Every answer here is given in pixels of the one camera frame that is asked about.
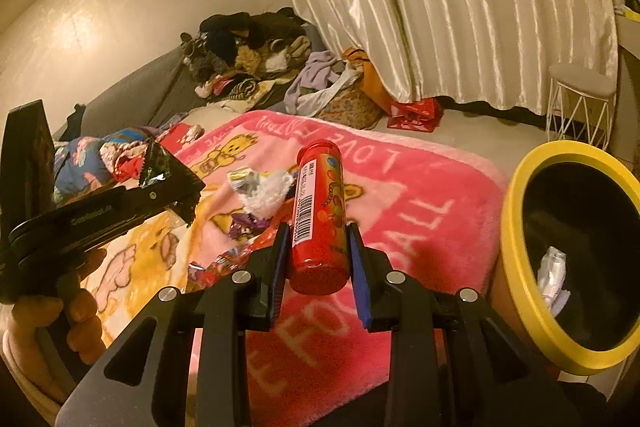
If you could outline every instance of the trash can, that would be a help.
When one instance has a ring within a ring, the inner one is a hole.
[[[592,375],[640,344],[640,182],[613,156],[546,143],[518,166],[505,197],[490,302],[555,366]],[[538,289],[548,247],[566,254],[554,318]]]

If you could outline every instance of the beige floor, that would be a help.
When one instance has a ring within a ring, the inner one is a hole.
[[[432,133],[386,129],[386,120],[380,120],[376,130],[475,153],[491,160],[509,177],[527,153],[546,142],[544,130],[537,127],[456,110],[445,111]]]

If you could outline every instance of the white label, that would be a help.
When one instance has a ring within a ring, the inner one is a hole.
[[[296,220],[293,225],[293,246],[307,241],[314,233],[314,198],[316,195],[316,160],[303,166],[296,195]]]

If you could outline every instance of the red plastic packaging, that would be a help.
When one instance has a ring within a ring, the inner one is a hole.
[[[342,155],[318,140],[298,153],[289,283],[304,295],[330,295],[349,280]]]

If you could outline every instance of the stool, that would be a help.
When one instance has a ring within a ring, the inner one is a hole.
[[[616,81],[597,71],[588,70],[574,64],[555,64],[549,68],[549,74],[551,75],[551,90],[549,91],[549,103],[546,111],[546,140],[552,140],[552,127],[553,132],[558,134],[556,139],[571,139],[566,133],[571,125],[575,140],[580,140],[586,131],[586,141],[589,145],[606,150],[609,146],[613,129],[613,113],[616,108]],[[578,96],[573,109],[571,109],[568,100],[565,102],[565,95],[569,92],[573,92]],[[589,109],[587,108],[587,99],[596,100],[602,104],[600,116],[593,127],[591,126]],[[576,136],[574,118],[580,106],[584,108],[585,122],[580,133]],[[558,125],[557,116],[559,116],[560,125]],[[604,129],[600,129],[601,123],[604,125]]]

